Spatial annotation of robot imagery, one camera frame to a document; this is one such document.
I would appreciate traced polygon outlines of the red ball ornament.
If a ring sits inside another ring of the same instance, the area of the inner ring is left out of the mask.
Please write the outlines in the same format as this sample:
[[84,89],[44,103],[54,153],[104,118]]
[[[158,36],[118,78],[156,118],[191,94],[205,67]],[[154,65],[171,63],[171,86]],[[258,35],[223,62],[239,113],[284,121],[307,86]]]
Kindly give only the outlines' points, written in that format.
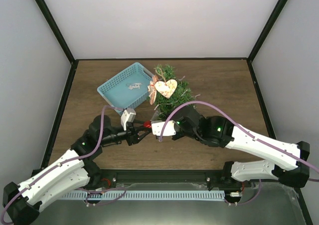
[[151,122],[150,120],[145,121],[144,124],[143,124],[143,126],[144,126],[145,128],[151,128],[151,127],[152,127],[152,122]]

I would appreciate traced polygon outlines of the clear battery box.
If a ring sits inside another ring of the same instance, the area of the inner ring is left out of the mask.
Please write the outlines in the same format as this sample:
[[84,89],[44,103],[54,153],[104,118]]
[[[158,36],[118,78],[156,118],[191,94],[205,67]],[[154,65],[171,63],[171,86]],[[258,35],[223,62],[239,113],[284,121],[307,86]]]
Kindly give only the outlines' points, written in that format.
[[160,111],[156,110],[155,113],[153,114],[152,118],[151,118],[151,121],[157,120],[159,115],[160,115]]

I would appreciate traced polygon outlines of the small green christmas tree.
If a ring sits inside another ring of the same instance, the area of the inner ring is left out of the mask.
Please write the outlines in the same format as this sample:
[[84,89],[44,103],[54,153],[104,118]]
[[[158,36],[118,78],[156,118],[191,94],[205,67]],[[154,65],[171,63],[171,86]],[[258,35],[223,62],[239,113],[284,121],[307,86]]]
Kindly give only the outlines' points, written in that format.
[[171,65],[158,64],[154,70],[155,74],[148,85],[148,100],[155,111],[153,120],[165,120],[179,105],[198,97],[192,93],[184,77],[176,77]]

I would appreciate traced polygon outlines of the gingerbread figure ornament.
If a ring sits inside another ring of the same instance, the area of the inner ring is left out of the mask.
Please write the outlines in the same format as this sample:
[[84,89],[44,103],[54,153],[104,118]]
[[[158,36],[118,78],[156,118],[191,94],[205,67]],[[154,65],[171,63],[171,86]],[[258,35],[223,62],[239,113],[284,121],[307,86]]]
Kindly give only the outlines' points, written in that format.
[[159,81],[158,76],[157,75],[153,75],[152,76],[152,80],[150,81],[150,83],[148,85],[148,93],[149,93],[150,105],[153,105],[155,103],[156,96],[157,96],[157,90],[155,88],[155,84],[158,81]]

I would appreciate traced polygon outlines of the brown heart ornament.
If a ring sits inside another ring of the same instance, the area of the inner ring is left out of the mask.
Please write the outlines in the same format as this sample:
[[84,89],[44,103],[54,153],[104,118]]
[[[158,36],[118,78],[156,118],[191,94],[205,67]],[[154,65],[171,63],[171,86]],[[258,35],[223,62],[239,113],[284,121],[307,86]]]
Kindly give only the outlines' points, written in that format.
[[156,90],[165,98],[169,99],[177,89],[177,81],[175,79],[166,80],[161,68],[156,68],[156,73],[162,78],[155,84]]

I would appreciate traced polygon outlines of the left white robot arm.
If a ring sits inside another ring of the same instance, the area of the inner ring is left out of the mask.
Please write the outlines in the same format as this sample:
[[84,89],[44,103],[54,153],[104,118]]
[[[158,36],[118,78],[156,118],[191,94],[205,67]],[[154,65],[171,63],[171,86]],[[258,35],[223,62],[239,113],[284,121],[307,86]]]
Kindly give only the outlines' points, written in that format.
[[16,184],[11,182],[3,190],[3,214],[11,225],[29,225],[51,203],[78,188],[94,188],[102,181],[101,170],[94,159],[103,146],[139,143],[151,130],[151,122],[139,121],[122,114],[121,126],[113,127],[106,115],[94,118],[89,128],[55,162],[31,178]]

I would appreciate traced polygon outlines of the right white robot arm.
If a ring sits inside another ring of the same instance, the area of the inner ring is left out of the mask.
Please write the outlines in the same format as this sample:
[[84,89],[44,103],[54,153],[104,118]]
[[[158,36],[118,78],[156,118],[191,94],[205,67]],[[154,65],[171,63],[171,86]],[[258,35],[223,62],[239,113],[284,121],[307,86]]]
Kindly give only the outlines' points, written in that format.
[[215,115],[204,117],[193,106],[185,106],[171,118],[179,137],[187,136],[210,147],[243,151],[260,157],[260,161],[224,164],[221,180],[228,187],[238,181],[276,180],[283,185],[303,188],[310,169],[299,160],[307,160],[310,145],[278,141],[235,125],[229,119]]

